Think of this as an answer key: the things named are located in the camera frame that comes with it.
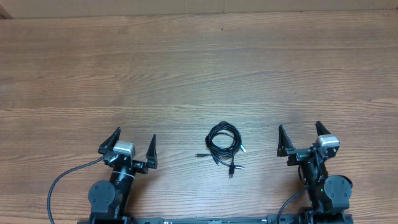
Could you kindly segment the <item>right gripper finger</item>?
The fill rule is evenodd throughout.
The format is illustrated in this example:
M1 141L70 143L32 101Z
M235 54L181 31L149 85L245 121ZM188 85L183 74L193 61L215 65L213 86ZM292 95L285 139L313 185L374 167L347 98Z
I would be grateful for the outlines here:
M290 151L294 150L294 146L292 141L287 135L287 132L284 128L284 125L281 124L279 126L279 142L277 148L277 156L278 157L285 157L289 155Z
M321 123L321 121L317 121L315 123L315 127L317 129L317 135L318 136L331 134L331 132L329 132L329 130L327 130L326 127L324 127L324 125Z

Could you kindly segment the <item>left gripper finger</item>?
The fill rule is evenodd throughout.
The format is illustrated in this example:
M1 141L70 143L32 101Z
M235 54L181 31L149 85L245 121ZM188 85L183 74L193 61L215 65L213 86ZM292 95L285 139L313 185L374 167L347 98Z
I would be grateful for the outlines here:
M112 151L114 145L119 141L119 137L121 134L121 128L117 127L116 130L110 135L107 140L105 140L102 144L100 144L98 153L105 155L108 151Z
M153 135L152 140L149 144L149 148L146 153L147 166L150 169L156 169L158 166L157 151L156 151L156 134Z

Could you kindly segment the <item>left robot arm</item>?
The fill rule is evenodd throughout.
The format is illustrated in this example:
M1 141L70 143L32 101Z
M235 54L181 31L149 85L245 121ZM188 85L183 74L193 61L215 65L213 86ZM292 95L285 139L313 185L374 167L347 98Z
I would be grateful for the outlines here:
M158 166L156 135L153 135L146 152L147 160L138 161L134 158L134 143L121 141L120 134L121 128L116 128L99 146L102 161L113 170L109 180L101 180L91 186L88 192L91 211L86 223L134 223L132 215L126 212L132 184L137 174L147 174L149 169Z

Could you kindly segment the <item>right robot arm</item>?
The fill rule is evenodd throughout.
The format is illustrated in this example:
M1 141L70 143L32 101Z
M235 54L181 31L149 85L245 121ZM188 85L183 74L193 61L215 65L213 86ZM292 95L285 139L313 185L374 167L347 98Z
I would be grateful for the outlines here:
M329 175L325 162L336 156L340 140L320 122L315 123L317 139L308 148L297 149L292 144L284 125L279 126L277 156L286 157L288 166L297 166L300 181L305 188L284 202L276 215L277 223L336 223L350 224L354 220L345 214L353 183L344 175ZM295 198L308 193L309 207L298 214L283 216L286 206Z

